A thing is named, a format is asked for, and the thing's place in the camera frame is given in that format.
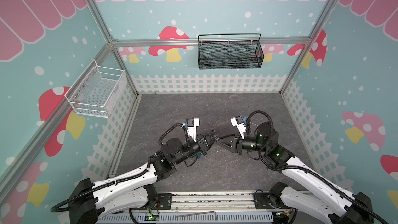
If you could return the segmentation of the large hex key front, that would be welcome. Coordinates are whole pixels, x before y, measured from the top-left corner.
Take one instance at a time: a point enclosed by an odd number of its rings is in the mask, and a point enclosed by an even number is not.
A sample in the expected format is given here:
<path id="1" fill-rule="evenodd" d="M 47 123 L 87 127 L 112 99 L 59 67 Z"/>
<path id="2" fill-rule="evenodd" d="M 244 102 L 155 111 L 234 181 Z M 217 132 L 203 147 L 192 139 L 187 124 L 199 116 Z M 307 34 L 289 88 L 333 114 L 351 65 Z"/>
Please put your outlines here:
<path id="1" fill-rule="evenodd" d="M 183 215 L 177 215 L 176 218 L 184 218 L 184 217 L 191 217 L 191 216 L 204 216 L 204 215 L 212 215 L 214 221 L 218 221 L 218 215 L 215 211 L 207 211 L 207 212 L 196 212 L 196 213 L 189 213 Z"/>

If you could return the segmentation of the black mesh wall basket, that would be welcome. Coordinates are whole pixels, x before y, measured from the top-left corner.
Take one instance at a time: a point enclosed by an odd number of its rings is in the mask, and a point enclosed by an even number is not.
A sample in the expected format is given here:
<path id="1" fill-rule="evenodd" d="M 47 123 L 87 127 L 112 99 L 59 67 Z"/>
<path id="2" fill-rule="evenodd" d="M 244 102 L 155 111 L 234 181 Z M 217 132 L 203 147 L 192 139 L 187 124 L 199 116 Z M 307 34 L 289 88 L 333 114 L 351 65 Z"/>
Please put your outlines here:
<path id="1" fill-rule="evenodd" d="M 261 34 L 202 34 L 198 36 L 200 70 L 261 68 Z"/>

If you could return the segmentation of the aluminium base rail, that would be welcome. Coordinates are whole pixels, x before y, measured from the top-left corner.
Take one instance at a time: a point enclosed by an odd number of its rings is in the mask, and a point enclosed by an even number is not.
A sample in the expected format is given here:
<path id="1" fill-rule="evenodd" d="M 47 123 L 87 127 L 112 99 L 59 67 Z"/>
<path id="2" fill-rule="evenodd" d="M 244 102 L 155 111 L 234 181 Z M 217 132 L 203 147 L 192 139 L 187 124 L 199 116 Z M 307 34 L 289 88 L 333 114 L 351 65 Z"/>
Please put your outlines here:
<path id="1" fill-rule="evenodd" d="M 212 215 L 177 215 L 215 211 Z M 284 224 L 301 223 L 301 215 L 316 223 L 328 220 L 332 209 L 308 191 L 289 191 L 273 207 L 266 191 L 162 192 L 152 210 L 125 210 L 99 219 L 100 224 Z"/>

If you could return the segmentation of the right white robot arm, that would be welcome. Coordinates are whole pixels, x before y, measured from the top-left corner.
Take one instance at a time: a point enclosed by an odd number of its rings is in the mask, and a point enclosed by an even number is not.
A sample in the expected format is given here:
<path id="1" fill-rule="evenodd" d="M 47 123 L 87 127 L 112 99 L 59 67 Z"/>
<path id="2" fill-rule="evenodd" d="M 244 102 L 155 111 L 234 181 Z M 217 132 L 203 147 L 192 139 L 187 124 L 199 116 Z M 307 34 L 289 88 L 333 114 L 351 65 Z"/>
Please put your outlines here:
<path id="1" fill-rule="evenodd" d="M 231 153 L 257 152 L 258 160 L 269 170 L 281 173 L 309 190 L 308 196 L 285 183 L 276 183 L 268 192 L 273 208 L 283 205 L 311 215 L 325 224 L 372 224 L 382 217 L 373 212 L 371 199 L 346 190 L 308 167 L 297 156 L 279 145 L 279 134 L 269 114 L 254 111 L 248 117 L 234 117 L 238 133 L 224 136 L 217 144 Z"/>

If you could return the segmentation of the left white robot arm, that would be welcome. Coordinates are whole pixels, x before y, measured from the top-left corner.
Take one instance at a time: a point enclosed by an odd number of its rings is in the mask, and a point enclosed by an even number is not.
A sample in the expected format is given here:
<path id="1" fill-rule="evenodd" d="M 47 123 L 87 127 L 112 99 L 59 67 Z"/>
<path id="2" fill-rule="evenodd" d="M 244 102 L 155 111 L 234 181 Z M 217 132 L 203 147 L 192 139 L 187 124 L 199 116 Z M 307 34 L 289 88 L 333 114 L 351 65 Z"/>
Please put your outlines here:
<path id="1" fill-rule="evenodd" d="M 186 122 L 172 125 L 160 136 L 160 149 L 144 165 L 106 180 L 81 180 L 70 197 L 54 205 L 51 212 L 68 212 L 71 224 L 95 224 L 125 209 L 155 206 L 159 197 L 154 184 L 176 172 L 177 165 L 197 161 L 219 139 L 218 132 L 190 136 L 189 129 Z"/>

